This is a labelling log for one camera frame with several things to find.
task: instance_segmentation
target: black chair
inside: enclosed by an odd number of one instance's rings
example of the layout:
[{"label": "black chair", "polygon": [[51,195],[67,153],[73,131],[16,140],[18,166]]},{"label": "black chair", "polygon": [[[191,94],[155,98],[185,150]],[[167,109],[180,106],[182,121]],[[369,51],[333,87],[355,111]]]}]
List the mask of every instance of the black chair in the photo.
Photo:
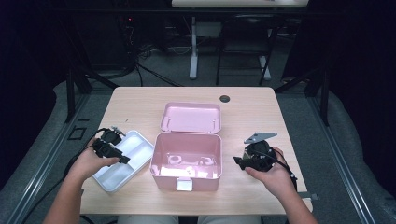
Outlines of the black chair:
[{"label": "black chair", "polygon": [[[222,24],[218,45],[218,70],[216,85],[219,85],[221,69],[261,69],[260,85],[268,68],[271,53],[276,42],[279,29],[285,20],[274,15],[236,15]],[[225,54],[256,56],[257,66],[221,66],[221,57]],[[259,57],[265,57],[265,65],[260,64]]]}]

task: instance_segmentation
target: white tray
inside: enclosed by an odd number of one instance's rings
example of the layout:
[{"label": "white tray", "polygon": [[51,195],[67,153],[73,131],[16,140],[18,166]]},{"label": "white tray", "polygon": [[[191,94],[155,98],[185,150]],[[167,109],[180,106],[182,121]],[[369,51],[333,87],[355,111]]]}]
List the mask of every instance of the white tray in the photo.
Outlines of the white tray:
[{"label": "white tray", "polygon": [[128,163],[105,166],[93,175],[107,192],[120,189],[148,163],[154,151],[154,146],[137,131],[129,131],[116,148],[122,151],[122,155],[130,158]]}]

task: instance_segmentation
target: finger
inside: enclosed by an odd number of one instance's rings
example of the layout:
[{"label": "finger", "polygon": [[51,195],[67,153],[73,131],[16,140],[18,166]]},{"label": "finger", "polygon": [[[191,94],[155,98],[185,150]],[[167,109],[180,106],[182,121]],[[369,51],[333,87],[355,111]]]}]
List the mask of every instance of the finger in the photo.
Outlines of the finger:
[{"label": "finger", "polygon": [[112,157],[112,158],[103,158],[104,166],[110,166],[120,161],[120,158]]}]

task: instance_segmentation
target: open storage box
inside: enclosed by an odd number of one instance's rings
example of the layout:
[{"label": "open storage box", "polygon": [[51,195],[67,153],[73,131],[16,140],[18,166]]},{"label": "open storage box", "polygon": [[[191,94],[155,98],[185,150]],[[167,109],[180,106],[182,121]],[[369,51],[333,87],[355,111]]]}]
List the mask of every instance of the open storage box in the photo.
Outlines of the open storage box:
[{"label": "open storage box", "polygon": [[154,146],[137,131],[129,131],[115,146],[130,158],[127,164],[116,163],[103,167],[93,178],[107,192],[115,192],[151,159]]},{"label": "open storage box", "polygon": [[160,189],[217,190],[222,173],[220,107],[168,103],[150,171]]}]

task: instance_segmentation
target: person's right hand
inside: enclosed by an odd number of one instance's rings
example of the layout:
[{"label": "person's right hand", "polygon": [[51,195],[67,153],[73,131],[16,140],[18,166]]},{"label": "person's right hand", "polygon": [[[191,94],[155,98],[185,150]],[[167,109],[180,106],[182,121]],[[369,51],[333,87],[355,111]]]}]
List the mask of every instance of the person's right hand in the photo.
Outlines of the person's right hand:
[{"label": "person's right hand", "polygon": [[77,160],[70,168],[69,174],[74,177],[80,177],[82,181],[91,177],[102,167],[117,163],[119,158],[99,158],[93,151],[92,144],[95,138],[86,146],[87,148],[78,156]]},{"label": "person's right hand", "polygon": [[[276,152],[276,158],[279,161],[284,162],[281,156],[283,155],[283,151],[277,147],[273,147],[273,149],[279,152]],[[249,175],[260,180],[264,186],[279,200],[281,197],[288,195],[289,193],[295,193],[289,173],[282,165],[278,164],[277,162],[268,172],[257,171],[251,167],[247,167],[245,170]]]}]

